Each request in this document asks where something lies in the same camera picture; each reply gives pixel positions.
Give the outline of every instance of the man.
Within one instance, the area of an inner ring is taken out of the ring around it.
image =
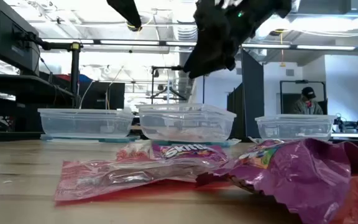
[[[302,90],[301,98],[293,105],[294,114],[323,114],[320,105],[313,101],[316,98],[312,87],[308,86]]]

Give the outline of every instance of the black cap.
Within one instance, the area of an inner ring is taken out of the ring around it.
[[[304,87],[302,90],[302,95],[305,96],[308,100],[316,98],[316,94],[314,93],[313,88],[310,86]]]

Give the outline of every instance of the fluorescent light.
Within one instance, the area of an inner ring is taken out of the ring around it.
[[[297,49],[304,49],[304,50],[354,50],[354,49],[356,49],[356,47],[298,45]]]
[[[147,40],[100,40],[102,44],[115,44],[115,45],[158,45],[158,41]]]
[[[332,133],[331,137],[335,137],[335,138],[358,138],[358,133]]]
[[[291,45],[286,44],[242,44],[245,48],[256,48],[256,49],[289,49]]]
[[[42,39],[42,40],[46,42],[62,43],[62,44],[70,44],[73,42],[79,42],[82,44],[93,44],[93,40],[81,40],[81,39]]]
[[[172,47],[194,47],[196,44],[197,44],[196,42],[167,41],[167,46],[172,46]]]

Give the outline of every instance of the wooden table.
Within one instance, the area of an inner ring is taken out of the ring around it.
[[[120,144],[0,142],[0,224],[300,223],[272,198],[237,187],[179,191],[56,207],[63,160],[114,159]],[[238,144],[233,154],[249,147]]]

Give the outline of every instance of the plastic container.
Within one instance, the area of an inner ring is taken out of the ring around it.
[[[316,138],[329,140],[335,116],[280,114],[256,118],[262,139]]]
[[[38,109],[44,132],[61,138],[124,138],[134,115],[116,110]]]
[[[138,105],[140,125],[150,139],[221,142],[228,139],[236,114],[203,104]]]

